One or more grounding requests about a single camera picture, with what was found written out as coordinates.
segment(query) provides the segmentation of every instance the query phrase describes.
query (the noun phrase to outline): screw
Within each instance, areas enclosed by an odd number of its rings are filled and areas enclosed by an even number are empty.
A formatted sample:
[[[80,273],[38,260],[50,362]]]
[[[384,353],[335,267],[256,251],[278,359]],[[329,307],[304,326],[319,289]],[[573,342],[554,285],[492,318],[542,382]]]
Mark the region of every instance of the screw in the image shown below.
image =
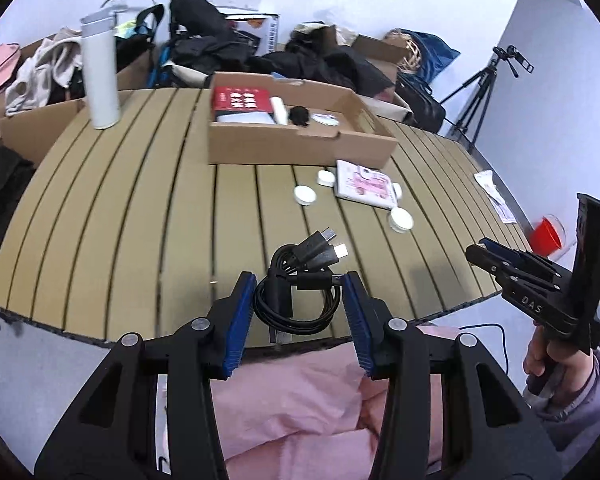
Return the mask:
[[[191,322],[191,328],[193,330],[206,330],[211,326],[209,320],[206,317],[197,317]]]
[[[478,344],[478,339],[473,334],[460,334],[460,342],[464,346],[476,346]]]
[[[133,346],[138,341],[139,341],[138,334],[134,334],[133,332],[123,335],[122,339],[120,340],[120,342],[122,343],[122,346]]]
[[[389,328],[400,332],[400,330],[407,328],[407,322],[400,317],[392,317],[389,320]]]

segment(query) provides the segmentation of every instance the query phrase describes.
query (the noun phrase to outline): white tumbler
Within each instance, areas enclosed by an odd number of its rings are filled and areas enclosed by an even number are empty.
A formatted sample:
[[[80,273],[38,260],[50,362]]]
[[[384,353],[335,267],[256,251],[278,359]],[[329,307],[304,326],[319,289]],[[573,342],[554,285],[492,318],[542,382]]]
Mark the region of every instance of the white tumbler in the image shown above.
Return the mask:
[[[115,12],[110,7],[80,20],[82,23],[82,79],[91,125],[104,130],[120,120],[116,80]]]

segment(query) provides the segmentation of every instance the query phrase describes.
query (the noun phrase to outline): sleeve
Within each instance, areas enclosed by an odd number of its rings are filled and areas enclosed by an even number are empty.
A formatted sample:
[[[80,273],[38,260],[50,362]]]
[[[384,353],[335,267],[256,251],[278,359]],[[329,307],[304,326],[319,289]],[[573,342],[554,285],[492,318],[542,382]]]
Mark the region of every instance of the sleeve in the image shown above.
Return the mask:
[[[600,435],[600,349],[595,349],[593,370],[578,397],[565,408],[550,405],[551,394],[562,380],[564,369],[558,365],[539,396],[527,389],[526,402],[540,418],[567,473],[589,450]]]

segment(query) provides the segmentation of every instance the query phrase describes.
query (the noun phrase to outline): person's hand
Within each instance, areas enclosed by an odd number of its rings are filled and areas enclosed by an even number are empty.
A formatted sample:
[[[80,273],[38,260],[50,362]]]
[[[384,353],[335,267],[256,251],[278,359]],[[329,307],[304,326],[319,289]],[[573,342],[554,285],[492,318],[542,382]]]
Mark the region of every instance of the person's hand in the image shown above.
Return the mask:
[[[564,341],[547,341],[544,328],[536,326],[522,367],[526,374],[541,376],[544,373],[544,358],[549,356],[564,365],[564,377],[552,397],[552,404],[559,408],[568,406],[584,388],[593,370],[593,352],[586,355],[574,345]]]

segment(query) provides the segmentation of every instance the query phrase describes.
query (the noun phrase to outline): black tripod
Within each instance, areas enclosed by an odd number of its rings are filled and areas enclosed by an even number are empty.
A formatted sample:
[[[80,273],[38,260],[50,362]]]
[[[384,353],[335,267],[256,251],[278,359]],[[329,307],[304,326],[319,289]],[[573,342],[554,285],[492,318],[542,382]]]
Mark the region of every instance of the black tripod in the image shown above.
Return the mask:
[[[496,82],[496,76],[498,75],[498,63],[500,60],[506,61],[509,64],[509,68],[513,72],[513,77],[518,78],[518,72],[510,62],[510,59],[515,59],[522,68],[524,68],[530,74],[534,71],[534,66],[529,63],[523,56],[518,52],[518,50],[513,46],[509,45],[506,50],[500,48],[499,46],[493,47],[493,53],[496,55],[489,64],[480,70],[480,72],[475,73],[469,79],[467,79],[464,83],[462,83],[456,90],[451,92],[448,96],[446,96],[440,104],[451,99],[454,95],[456,95],[459,91],[467,88],[469,85],[478,80],[478,91],[474,94],[471,101],[469,101],[468,106],[465,108],[464,112],[460,116],[460,119],[453,123],[450,122],[453,127],[451,128],[452,138],[464,137],[468,140],[466,133],[469,130],[469,124],[473,120],[480,104],[484,100],[484,106],[482,107],[482,113],[480,114],[480,120],[478,121],[478,126],[475,129],[474,138],[469,143],[468,151],[471,153],[475,147],[475,141],[478,139],[478,134],[480,133],[480,128],[482,127],[482,122],[484,121],[484,116],[487,113],[487,107],[489,106],[489,101],[491,100],[491,94],[493,93],[493,85]]]

